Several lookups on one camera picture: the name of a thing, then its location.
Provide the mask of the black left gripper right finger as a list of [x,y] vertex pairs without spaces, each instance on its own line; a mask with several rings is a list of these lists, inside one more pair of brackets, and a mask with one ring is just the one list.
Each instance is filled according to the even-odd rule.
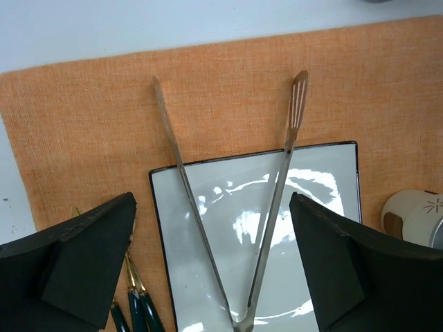
[[320,331],[441,331],[442,251],[293,193],[290,213]]

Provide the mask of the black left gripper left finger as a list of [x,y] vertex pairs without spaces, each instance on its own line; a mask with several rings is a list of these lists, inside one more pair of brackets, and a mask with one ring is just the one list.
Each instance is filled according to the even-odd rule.
[[104,329],[135,214],[126,192],[1,245],[1,330]]

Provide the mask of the stainless steel tongs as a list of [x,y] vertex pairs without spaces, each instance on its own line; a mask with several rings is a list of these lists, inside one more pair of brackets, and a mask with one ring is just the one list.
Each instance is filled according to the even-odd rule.
[[174,165],[150,173],[179,331],[252,331],[309,75],[293,79],[282,150],[185,164],[158,80]]

